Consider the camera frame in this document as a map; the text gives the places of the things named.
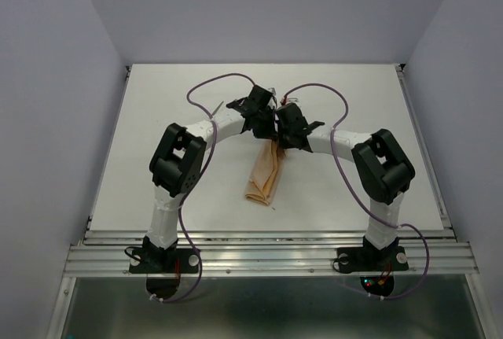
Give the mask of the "orange cloth napkin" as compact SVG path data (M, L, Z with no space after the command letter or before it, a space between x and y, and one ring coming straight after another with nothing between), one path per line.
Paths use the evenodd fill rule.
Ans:
M248 177L244 197L256 204L272 203L286 159L286 151L276 140L266 140Z

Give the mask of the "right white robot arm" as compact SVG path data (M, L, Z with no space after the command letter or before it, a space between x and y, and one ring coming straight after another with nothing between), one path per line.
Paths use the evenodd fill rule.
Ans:
M387 129L370 134L338 130L320 121L308 123L295 103L281 106L276 117L281 147L333 156L350 193L369 216L365 232L369 245L362 248L363 262L371 268L381 267L390 259L388 247L397 238L400 205L416 175L395 136ZM369 206L354 191L341 160L356 167Z

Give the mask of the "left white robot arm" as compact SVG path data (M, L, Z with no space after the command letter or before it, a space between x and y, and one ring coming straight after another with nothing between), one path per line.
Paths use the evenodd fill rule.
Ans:
M275 93L253 86L247 97L228 103L216 114L198 123L170 124L149 163L155 186L154 210L142 247L157 271L174 265L178 241L178 212L184 199L200 181L215 146L227 138L252 131L257 138L273 138Z

